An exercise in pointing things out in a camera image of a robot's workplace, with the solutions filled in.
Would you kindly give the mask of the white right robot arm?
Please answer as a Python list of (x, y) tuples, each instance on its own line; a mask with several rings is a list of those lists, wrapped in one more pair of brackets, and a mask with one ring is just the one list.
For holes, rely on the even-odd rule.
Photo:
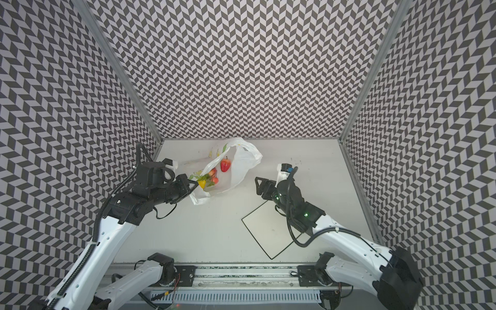
[(281, 182), (255, 179), (257, 195), (275, 203), (285, 216), (292, 242), (309, 247), (323, 240), (346, 255), (324, 253), (315, 266), (323, 284), (345, 283), (377, 297), (386, 309), (415, 309), (424, 279), (412, 254), (390, 249), (345, 228), (322, 209), (305, 201), (292, 177)]

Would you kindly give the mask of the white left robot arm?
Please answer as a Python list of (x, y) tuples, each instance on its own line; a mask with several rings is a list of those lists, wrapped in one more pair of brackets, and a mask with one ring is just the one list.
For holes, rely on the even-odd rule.
[(176, 287), (174, 259), (155, 253), (141, 266), (105, 288), (99, 285), (118, 251), (159, 204), (176, 206), (198, 187), (186, 174), (175, 174), (169, 159), (153, 161), (142, 143), (136, 165), (106, 199), (94, 222), (92, 238), (71, 270), (45, 300), (29, 309), (119, 309), (151, 285)]

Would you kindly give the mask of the large red fake apple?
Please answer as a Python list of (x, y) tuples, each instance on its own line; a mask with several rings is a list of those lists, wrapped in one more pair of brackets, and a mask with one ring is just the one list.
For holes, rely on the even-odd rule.
[(225, 157), (220, 162), (220, 169), (223, 173), (226, 173), (231, 168), (231, 160)]

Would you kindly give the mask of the white lemon-print plastic bag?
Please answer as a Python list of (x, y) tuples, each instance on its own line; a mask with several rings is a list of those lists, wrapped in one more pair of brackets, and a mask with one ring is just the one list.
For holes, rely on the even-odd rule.
[[(231, 160), (231, 168), (223, 173), (220, 162), (228, 157)], [(202, 189), (198, 186), (190, 195), (195, 205), (206, 204), (214, 196), (238, 186), (246, 177), (247, 173), (262, 161), (262, 153), (255, 145), (242, 138), (230, 138), (217, 140), (211, 146), (201, 148), (195, 152), (191, 159), (178, 162), (177, 174), (186, 174), (190, 180), (206, 180), (206, 186)], [(209, 172), (216, 168), (215, 177), (219, 179), (217, 184), (212, 182)]]

